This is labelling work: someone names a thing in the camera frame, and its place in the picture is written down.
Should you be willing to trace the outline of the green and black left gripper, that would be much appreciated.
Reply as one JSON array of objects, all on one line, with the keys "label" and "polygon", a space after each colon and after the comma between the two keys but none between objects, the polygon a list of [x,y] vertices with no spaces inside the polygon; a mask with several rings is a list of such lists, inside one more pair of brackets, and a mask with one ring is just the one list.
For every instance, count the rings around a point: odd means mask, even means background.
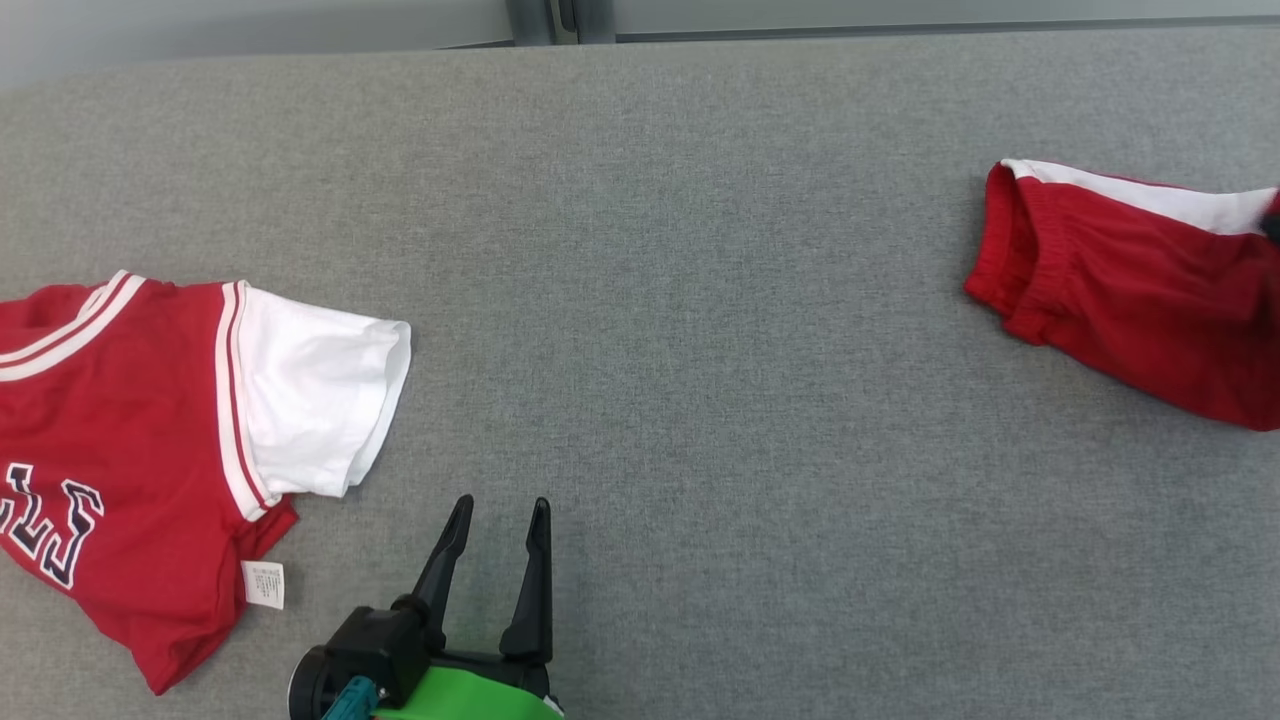
[{"label": "green and black left gripper", "polygon": [[[429,633],[443,618],[458,560],[465,553],[474,497],[461,496],[413,588]],[[376,719],[563,719],[550,692],[553,564],[550,503],[538,497],[525,541],[527,562],[500,653],[425,653],[399,674],[404,687],[379,703]]]}]

